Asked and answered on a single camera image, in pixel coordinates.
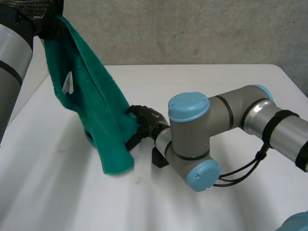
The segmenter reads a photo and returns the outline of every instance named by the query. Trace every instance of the light blue joint cap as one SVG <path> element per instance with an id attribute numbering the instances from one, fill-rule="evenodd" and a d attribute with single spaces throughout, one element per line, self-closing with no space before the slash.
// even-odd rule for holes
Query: light blue joint cap
<path id="1" fill-rule="evenodd" d="M 308 212 L 289 217 L 276 231 L 308 231 Z"/>
<path id="2" fill-rule="evenodd" d="M 203 116 L 210 108 L 210 100 L 199 92 L 186 92 L 174 96 L 168 104 L 169 118 L 184 123 Z"/>
<path id="3" fill-rule="evenodd" d="M 274 101 L 273 96 L 271 95 L 270 91 L 266 87 L 259 85 L 259 84 L 254 84 L 253 86 L 256 86 L 256 87 L 262 89 L 268 95 L 269 99 Z"/>
<path id="4" fill-rule="evenodd" d="M 216 160 L 205 160 L 194 167 L 186 177 L 186 184 L 201 192 L 212 187 L 220 176 L 220 166 Z"/>

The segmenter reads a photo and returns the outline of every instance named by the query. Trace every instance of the white tag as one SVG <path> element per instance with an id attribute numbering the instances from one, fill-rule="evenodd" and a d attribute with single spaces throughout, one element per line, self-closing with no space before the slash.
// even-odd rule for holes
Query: white tag
<path id="1" fill-rule="evenodd" d="M 63 84 L 62 91 L 63 91 L 64 94 L 66 94 L 67 92 L 69 94 L 72 94 L 74 92 L 73 75 L 72 75 L 71 71 L 66 76 L 66 79 L 65 79 L 64 84 Z"/>

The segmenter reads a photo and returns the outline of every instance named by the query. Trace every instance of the teal cloth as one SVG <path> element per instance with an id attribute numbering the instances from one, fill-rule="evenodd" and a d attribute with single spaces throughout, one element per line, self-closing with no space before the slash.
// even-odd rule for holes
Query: teal cloth
<path id="1" fill-rule="evenodd" d="M 104 173 L 126 172 L 134 167 L 125 143 L 137 131 L 136 119 L 125 115 L 129 104 L 94 52 L 68 20 L 59 19 L 66 25 L 61 40 L 44 40 L 55 95 L 65 108 L 78 113 L 99 152 Z M 64 94 L 70 71 L 74 92 Z"/>

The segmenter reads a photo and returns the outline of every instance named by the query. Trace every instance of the concrete wall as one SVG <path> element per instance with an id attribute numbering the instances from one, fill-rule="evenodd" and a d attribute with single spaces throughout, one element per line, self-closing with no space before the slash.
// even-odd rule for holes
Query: concrete wall
<path id="1" fill-rule="evenodd" d="M 308 95 L 308 0 L 65 0 L 104 64 L 276 64 Z"/>

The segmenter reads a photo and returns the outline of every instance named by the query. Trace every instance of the robotic arm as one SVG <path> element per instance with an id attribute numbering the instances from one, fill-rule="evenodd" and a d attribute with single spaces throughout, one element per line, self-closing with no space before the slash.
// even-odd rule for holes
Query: robotic arm
<path id="1" fill-rule="evenodd" d="M 198 92 L 173 97 L 168 104 L 170 127 L 163 122 L 163 116 L 152 109 L 148 108 L 151 113 L 146 114 L 146 108 L 139 107 L 135 115 L 142 117 L 142 121 L 150 121 L 149 132 L 143 133 L 142 138 L 150 136 L 155 140 L 153 163 L 158 167 L 170 164 L 188 186 L 200 192 L 212 186 L 227 187 L 241 182 L 248 175 L 238 180 L 224 177 L 252 164 L 253 171 L 269 148 L 308 171 L 308 122 L 277 107 L 272 100 L 265 87 L 250 85 L 211 98 Z M 150 114 L 157 116 L 156 127 Z M 250 164 L 221 175 L 218 162 L 210 156 L 210 137 L 233 128 L 257 136 L 264 145 Z M 218 179 L 229 183 L 216 184 Z"/>
<path id="2" fill-rule="evenodd" d="M 0 0 L 0 143 L 33 53 L 33 37 L 57 39 L 63 0 Z"/>

